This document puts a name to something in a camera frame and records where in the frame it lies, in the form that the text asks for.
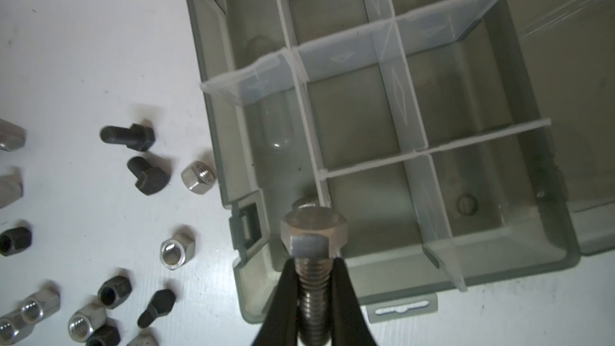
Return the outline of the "grey compartment organizer box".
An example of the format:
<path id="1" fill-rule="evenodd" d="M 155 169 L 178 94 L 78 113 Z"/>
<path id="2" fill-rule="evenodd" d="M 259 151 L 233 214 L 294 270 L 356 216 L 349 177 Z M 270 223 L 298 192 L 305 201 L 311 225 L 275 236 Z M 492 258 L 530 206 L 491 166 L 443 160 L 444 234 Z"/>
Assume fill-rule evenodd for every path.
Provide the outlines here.
<path id="1" fill-rule="evenodd" d="M 614 248 L 614 0 L 187 0 L 240 312 L 294 207 L 386 304 Z"/>

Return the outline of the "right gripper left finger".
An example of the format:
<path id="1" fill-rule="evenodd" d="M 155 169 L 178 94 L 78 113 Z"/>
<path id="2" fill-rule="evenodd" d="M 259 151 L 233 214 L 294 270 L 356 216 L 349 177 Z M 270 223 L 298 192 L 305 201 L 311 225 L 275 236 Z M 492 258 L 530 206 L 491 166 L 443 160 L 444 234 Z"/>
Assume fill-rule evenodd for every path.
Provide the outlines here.
<path id="1" fill-rule="evenodd" d="M 252 346 L 297 346 L 299 279 L 295 260 L 283 267 L 271 306 Z"/>

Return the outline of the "black bolt top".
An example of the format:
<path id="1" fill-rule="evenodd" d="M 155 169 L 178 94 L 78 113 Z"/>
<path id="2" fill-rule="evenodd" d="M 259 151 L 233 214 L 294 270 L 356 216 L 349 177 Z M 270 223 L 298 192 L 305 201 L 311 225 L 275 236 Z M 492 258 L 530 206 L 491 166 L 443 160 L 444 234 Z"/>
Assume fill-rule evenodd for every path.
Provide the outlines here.
<path id="1" fill-rule="evenodd" d="M 105 126 L 99 136 L 106 144 L 123 145 L 137 152 L 146 152 L 155 143 L 154 130 L 135 123 L 129 128 Z"/>

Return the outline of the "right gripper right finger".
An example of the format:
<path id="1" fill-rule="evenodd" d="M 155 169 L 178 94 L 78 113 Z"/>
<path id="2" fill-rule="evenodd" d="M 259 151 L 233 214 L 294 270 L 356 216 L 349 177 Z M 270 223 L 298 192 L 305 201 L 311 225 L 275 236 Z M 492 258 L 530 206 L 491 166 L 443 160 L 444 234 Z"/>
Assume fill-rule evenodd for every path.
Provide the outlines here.
<path id="1" fill-rule="evenodd" d="M 333 261 L 331 276 L 331 340 L 333 346 L 376 346 L 342 258 Z"/>

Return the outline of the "silver bolt lone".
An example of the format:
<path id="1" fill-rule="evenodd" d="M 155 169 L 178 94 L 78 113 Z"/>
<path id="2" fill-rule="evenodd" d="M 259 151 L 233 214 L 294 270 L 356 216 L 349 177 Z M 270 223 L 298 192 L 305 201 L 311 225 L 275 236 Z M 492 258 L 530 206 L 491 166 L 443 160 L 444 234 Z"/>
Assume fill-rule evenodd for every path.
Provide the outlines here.
<path id="1" fill-rule="evenodd" d="M 282 219 L 280 238 L 299 279 L 299 338 L 305 345 L 325 345 L 331 336 L 333 261 L 348 242 L 348 221 L 331 208 L 300 208 Z"/>

